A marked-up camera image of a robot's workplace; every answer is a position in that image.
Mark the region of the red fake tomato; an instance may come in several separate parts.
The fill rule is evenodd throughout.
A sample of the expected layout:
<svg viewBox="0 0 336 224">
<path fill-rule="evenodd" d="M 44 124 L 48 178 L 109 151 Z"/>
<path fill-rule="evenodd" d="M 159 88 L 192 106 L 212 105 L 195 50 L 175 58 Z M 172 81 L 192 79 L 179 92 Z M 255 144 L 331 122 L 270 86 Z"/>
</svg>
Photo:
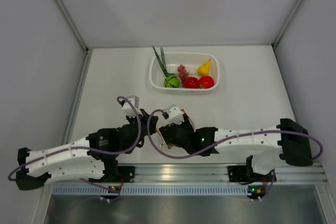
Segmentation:
<svg viewBox="0 0 336 224">
<path fill-rule="evenodd" d="M 188 77 L 184 81 L 184 87 L 187 89 L 198 89 L 200 87 L 199 80 L 196 77 Z"/>
</svg>

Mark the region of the green fake scallion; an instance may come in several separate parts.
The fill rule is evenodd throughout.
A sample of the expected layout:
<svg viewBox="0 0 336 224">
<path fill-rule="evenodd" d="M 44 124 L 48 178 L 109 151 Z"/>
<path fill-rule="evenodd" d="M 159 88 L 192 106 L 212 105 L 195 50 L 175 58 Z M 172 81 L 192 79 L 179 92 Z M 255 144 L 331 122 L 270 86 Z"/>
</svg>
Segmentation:
<svg viewBox="0 0 336 224">
<path fill-rule="evenodd" d="M 167 66 L 166 66 L 166 61 L 165 61 L 165 54 L 164 54 L 164 50 L 163 47 L 160 47 L 160 55 L 158 54 L 156 48 L 154 46 L 152 46 L 152 49 L 154 51 L 154 54 L 156 56 L 156 59 L 158 61 L 158 64 L 163 72 L 163 74 L 168 77 L 168 76 L 174 76 L 174 73 L 169 73 L 167 70 Z"/>
</svg>

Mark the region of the purple fake grape bunch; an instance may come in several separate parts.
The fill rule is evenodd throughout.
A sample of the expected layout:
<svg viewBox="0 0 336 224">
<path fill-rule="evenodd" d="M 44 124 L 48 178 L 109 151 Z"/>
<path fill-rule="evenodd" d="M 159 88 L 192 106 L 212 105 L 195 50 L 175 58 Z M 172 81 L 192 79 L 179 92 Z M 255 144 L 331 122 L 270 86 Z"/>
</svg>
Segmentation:
<svg viewBox="0 0 336 224">
<path fill-rule="evenodd" d="M 179 65 L 178 68 L 177 68 L 177 71 L 178 71 L 178 77 L 181 81 L 181 85 L 182 85 L 182 87 L 185 87 L 185 81 L 188 78 L 188 72 L 187 72 L 185 66 L 184 65 Z"/>
</svg>

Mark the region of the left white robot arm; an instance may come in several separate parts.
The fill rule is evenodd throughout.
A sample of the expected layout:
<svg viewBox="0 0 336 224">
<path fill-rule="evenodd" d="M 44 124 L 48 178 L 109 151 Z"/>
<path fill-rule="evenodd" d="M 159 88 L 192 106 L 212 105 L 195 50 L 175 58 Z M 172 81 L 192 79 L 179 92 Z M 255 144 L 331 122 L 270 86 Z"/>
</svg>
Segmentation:
<svg viewBox="0 0 336 224">
<path fill-rule="evenodd" d="M 14 172 L 19 190 L 34 190 L 60 180 L 87 178 L 93 182 L 112 182 L 119 170 L 117 157 L 130 154 L 144 145 L 144 138 L 156 132 L 157 116 L 143 109 L 127 116 L 122 127 L 100 129 L 70 144 L 47 150 L 21 148 Z"/>
</svg>

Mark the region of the green fake watermelon ball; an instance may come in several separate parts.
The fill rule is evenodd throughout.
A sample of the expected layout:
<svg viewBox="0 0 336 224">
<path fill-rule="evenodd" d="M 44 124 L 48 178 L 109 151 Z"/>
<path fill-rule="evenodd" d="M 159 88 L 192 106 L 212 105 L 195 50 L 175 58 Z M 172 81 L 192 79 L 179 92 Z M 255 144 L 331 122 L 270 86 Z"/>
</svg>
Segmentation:
<svg viewBox="0 0 336 224">
<path fill-rule="evenodd" d="M 165 88 L 179 88 L 181 85 L 180 80 L 175 75 L 167 76 L 164 80 Z"/>
</svg>

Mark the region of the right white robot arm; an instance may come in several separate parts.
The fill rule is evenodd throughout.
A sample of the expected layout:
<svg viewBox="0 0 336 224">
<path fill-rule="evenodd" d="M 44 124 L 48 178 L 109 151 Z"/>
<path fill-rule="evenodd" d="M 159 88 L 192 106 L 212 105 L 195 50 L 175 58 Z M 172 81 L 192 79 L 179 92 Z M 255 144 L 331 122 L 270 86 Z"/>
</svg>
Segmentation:
<svg viewBox="0 0 336 224">
<path fill-rule="evenodd" d="M 276 126 L 255 131 L 224 130 L 216 127 L 193 129 L 188 118 L 159 129 L 168 145 L 184 149 L 189 155 L 235 154 L 245 157 L 245 174 L 258 180 L 284 165 L 307 167 L 313 164 L 308 131 L 291 119 L 280 119 Z"/>
</svg>

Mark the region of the yellow fake lemon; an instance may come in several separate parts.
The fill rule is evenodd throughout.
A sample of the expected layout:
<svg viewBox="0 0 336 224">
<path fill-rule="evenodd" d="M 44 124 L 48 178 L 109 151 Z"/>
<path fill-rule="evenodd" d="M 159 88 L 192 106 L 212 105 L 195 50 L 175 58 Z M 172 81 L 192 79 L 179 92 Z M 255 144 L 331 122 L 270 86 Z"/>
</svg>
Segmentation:
<svg viewBox="0 0 336 224">
<path fill-rule="evenodd" d="M 211 67 L 211 60 L 209 59 L 203 65 L 201 65 L 200 67 L 198 67 L 197 74 L 200 77 L 209 76 L 210 67 Z"/>
</svg>

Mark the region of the clear zip bag orange seal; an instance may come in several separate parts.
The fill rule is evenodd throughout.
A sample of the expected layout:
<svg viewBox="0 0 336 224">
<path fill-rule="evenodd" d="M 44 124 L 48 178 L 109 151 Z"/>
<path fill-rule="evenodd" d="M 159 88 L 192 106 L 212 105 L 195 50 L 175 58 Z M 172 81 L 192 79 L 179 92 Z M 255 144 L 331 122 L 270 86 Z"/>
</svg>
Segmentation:
<svg viewBox="0 0 336 224">
<path fill-rule="evenodd" d="M 168 149 L 179 147 L 187 152 L 193 150 L 191 140 L 195 133 L 195 126 L 185 111 L 172 105 L 165 110 L 164 118 L 165 122 L 158 132 Z"/>
</svg>

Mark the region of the red fake apple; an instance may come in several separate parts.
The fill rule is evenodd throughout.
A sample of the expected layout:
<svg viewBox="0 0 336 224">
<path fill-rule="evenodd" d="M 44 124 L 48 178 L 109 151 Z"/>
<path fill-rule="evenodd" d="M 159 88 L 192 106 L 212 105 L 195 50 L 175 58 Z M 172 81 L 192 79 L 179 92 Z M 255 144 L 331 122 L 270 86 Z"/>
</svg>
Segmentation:
<svg viewBox="0 0 336 224">
<path fill-rule="evenodd" d="M 209 89 L 215 85 L 215 81 L 211 76 L 202 76 L 199 79 L 199 88 Z"/>
</svg>

